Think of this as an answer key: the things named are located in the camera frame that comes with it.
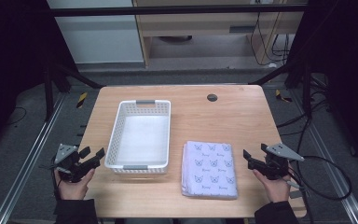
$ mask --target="black cable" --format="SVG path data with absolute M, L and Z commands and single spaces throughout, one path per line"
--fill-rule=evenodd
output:
M 270 60 L 269 63 L 260 63 L 260 62 L 257 60 L 257 57 L 255 56 L 255 49 L 253 48 L 253 36 L 254 36 L 254 33 L 255 33 L 256 28 L 258 28 L 258 33 L 260 34 L 260 39 L 261 39 L 261 42 L 262 42 L 262 44 L 263 44 L 264 53 L 266 54 L 266 56 L 267 56 L 268 59 Z M 279 60 L 273 60 L 273 59 L 271 59 L 271 58 L 269 57 L 269 55 L 267 54 L 266 44 L 264 43 L 264 38 L 263 38 L 263 36 L 262 36 L 262 34 L 261 34 L 261 29 L 260 29 L 260 12 L 257 13 L 257 20 L 256 20 L 256 22 L 255 22 L 255 28 L 254 28 L 254 30 L 252 31 L 250 41 L 251 41 L 251 49 L 252 49 L 252 51 L 253 51 L 253 53 L 254 53 L 255 60 L 256 60 L 256 62 L 257 62 L 258 65 L 268 65 L 268 64 L 270 64 L 270 63 L 276 63 L 276 62 L 279 61 Z
M 302 131 L 295 132 L 295 133 L 280 133 L 279 136 L 288 136 L 288 135 L 294 135 L 294 134 L 298 134 L 298 133 L 302 133 Z
M 296 153 L 297 153 L 297 154 L 299 154 L 299 150 L 300 150 L 300 147 L 301 147 L 301 144 L 302 144 L 302 139 L 303 139 L 303 137 L 304 137 L 305 130 L 306 130 L 306 129 L 308 128 L 308 126 L 310 125 L 310 121 L 311 121 L 311 120 L 312 120 L 311 118 L 307 117 L 307 121 L 305 122 L 304 128 L 303 128 L 303 130 L 302 130 L 302 132 L 301 132 L 301 135 L 300 135 L 300 138 L 299 138 L 299 140 L 298 140 L 297 149 L 296 149 Z
M 333 165 L 334 167 L 336 167 L 336 169 L 338 169 L 342 175 L 344 176 L 345 178 L 345 181 L 347 182 L 348 184 L 348 192 L 343 195 L 343 196 L 338 196 L 338 197 L 332 197 L 332 196 L 329 196 L 329 195 L 326 195 L 322 192 L 320 192 L 319 190 L 315 189 L 314 187 L 312 187 L 304 178 L 304 176 L 301 174 L 301 170 L 300 170 L 300 167 L 299 167 L 299 162 L 297 161 L 296 162 L 296 165 L 297 165 L 297 172 L 298 172 L 298 175 L 300 176 L 302 182 L 304 182 L 305 186 L 307 186 L 308 189 L 312 190 L 314 193 L 316 193 L 317 195 L 325 198 L 325 199 L 328 199 L 328 200 L 332 200 L 332 201 L 341 201 L 341 200 L 344 200 L 346 198 L 348 198 L 351 193 L 352 193 L 352 184 L 351 184 L 351 179 L 348 177 L 348 175 L 344 172 L 344 170 L 342 170 L 342 168 L 340 168 L 338 165 L 336 165 L 335 163 L 333 163 L 332 161 L 328 160 L 328 159 L 325 159 L 325 158 L 322 158 L 322 157 L 318 157 L 318 156 L 303 156 L 304 159 L 308 159 L 308 160 L 322 160 L 322 161 L 325 161 L 331 165 Z
M 320 105 L 322 105 L 322 104 L 324 104 L 324 103 L 326 103 L 326 101 L 325 101 L 325 100 L 322 100 L 322 101 L 319 102 L 318 104 L 314 105 L 314 106 L 312 107 L 312 109 L 311 109 L 312 112 L 316 111 L 317 107 L 320 106 Z M 305 113 L 303 113 L 303 114 L 301 114 L 300 116 L 295 117 L 295 118 L 293 118 L 293 119 L 289 119 L 289 120 L 287 120 L 285 123 L 278 124 L 278 125 L 277 125 L 277 128 L 281 128 L 281 127 L 284 127 L 284 126 L 293 124 L 293 123 L 295 123 L 295 122 L 301 120 L 301 119 L 304 118 L 304 117 L 306 117 L 306 114 L 305 114 Z
M 22 119 L 24 119 L 25 116 L 27 115 L 27 110 L 26 110 L 24 107 L 16 106 L 15 109 L 22 109 L 22 110 L 24 111 L 24 114 L 22 115 L 21 118 L 15 120 L 15 121 L 13 121 L 13 122 L 7 123 L 7 125 L 12 125 L 12 124 L 18 123 L 18 122 L 20 122 Z
M 57 180 L 56 180 L 55 174 L 54 174 L 54 170 L 55 170 L 55 168 L 57 167 L 57 166 L 55 165 L 55 163 L 54 163 L 55 158 L 56 158 L 56 155 L 54 155 L 54 156 L 51 158 L 50 166 L 39 165 L 39 168 L 43 168 L 43 169 L 50 170 L 51 180 L 52 180 L 52 182 L 53 182 L 53 188 L 54 188 L 54 197 L 55 197 L 55 199 L 58 201 L 58 200 L 61 199 L 60 190 L 59 190 L 59 185 L 61 184 L 62 179 L 60 179 L 60 182 L 57 184 Z
M 275 45 L 276 45 L 276 42 L 278 40 L 278 36 L 279 35 L 275 35 L 274 41 L 272 42 L 271 51 L 272 51 L 273 55 L 275 55 L 277 57 L 281 57 L 281 59 L 280 59 L 281 64 L 284 65 L 284 64 L 286 64 L 287 57 L 289 56 L 289 52 L 290 52 L 290 49 L 289 49 L 289 35 L 285 35 L 285 41 L 284 41 L 283 49 L 275 49 Z

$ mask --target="black sleeve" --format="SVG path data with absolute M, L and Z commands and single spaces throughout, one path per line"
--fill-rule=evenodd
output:
M 255 212 L 257 224 L 298 224 L 289 202 L 268 203 Z
M 56 224 L 98 224 L 94 200 L 60 200 L 54 211 Z

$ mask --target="human hand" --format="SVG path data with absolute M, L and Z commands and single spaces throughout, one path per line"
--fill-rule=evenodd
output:
M 61 180 L 58 170 L 54 170 L 54 175 L 58 185 L 58 189 L 63 200 L 83 200 L 86 196 L 88 183 L 94 176 L 95 169 L 89 170 L 89 172 L 77 183 L 71 183 Z
M 253 170 L 255 177 L 263 184 L 270 202 L 278 203 L 289 200 L 290 186 L 286 181 L 290 176 L 286 175 L 281 179 L 269 180 L 257 170 Z

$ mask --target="stack of napkins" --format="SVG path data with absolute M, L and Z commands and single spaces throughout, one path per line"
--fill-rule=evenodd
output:
M 231 145 L 188 141 L 183 153 L 182 193 L 190 197 L 237 199 Z

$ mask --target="gray floor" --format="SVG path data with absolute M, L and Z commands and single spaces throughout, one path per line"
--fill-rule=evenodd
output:
M 106 85 L 247 83 L 266 75 L 272 69 L 268 65 L 261 66 L 256 63 L 244 36 L 193 36 L 193 40 L 187 43 L 166 43 L 159 39 L 153 43 L 151 64 L 147 68 L 120 68 L 114 74 L 87 70 L 84 71 L 84 75 Z M 279 66 L 279 62 L 278 58 L 275 64 Z M 277 124 L 301 114 L 299 100 L 296 100 L 300 98 L 298 95 L 301 88 L 286 90 L 282 85 L 283 80 L 284 75 L 264 86 L 268 104 Z M 50 176 L 46 170 L 38 166 L 49 163 L 59 143 L 77 145 L 81 142 L 83 125 L 87 124 L 98 95 L 98 90 L 71 78 L 70 81 L 73 88 L 69 93 L 55 91 L 55 99 L 62 99 L 62 107 L 48 131 L 47 139 L 42 141 L 40 153 L 36 154 L 34 163 L 30 164 L 29 176 L 18 176 L 18 173 L 29 160 L 28 155 L 34 148 L 34 142 L 40 142 L 37 139 L 39 132 L 46 128 L 43 85 L 25 91 L 18 97 L 17 107 L 21 108 L 15 110 L 9 122 L 19 121 L 7 125 L 0 135 L 0 206 L 13 183 L 28 177 L 23 182 L 18 198 L 14 197 L 15 205 L 9 210 L 10 220 L 21 220 L 21 223 L 51 223 L 55 218 L 52 215 L 55 202 Z M 282 91 L 282 96 L 291 97 L 295 101 L 287 103 L 278 100 L 275 97 L 276 89 Z M 88 93 L 85 104 L 82 108 L 76 108 L 79 95 L 85 91 Z M 314 99 L 316 104 L 324 97 L 317 94 Z M 358 206 L 358 158 L 351 155 L 351 146 L 328 105 L 313 112 L 312 116 L 311 126 L 304 134 L 300 154 L 320 155 L 321 147 L 326 148 L 353 184 L 350 202 L 326 200 L 310 191 L 310 211 L 315 223 L 358 223 L 358 220 L 351 220 L 353 216 L 349 214 L 349 205 L 355 202 L 354 205 Z M 293 125 L 280 128 L 279 132 L 295 133 L 300 131 L 304 124 L 305 120 L 302 119 Z M 299 134 L 282 136 L 282 141 L 291 148 L 297 147 L 298 140 Z M 317 190 L 337 195 L 336 191 L 339 188 L 334 185 L 336 180 L 329 175 L 324 164 L 307 161 L 301 165 L 301 171 Z M 310 217 L 302 217 L 300 222 L 309 223 Z

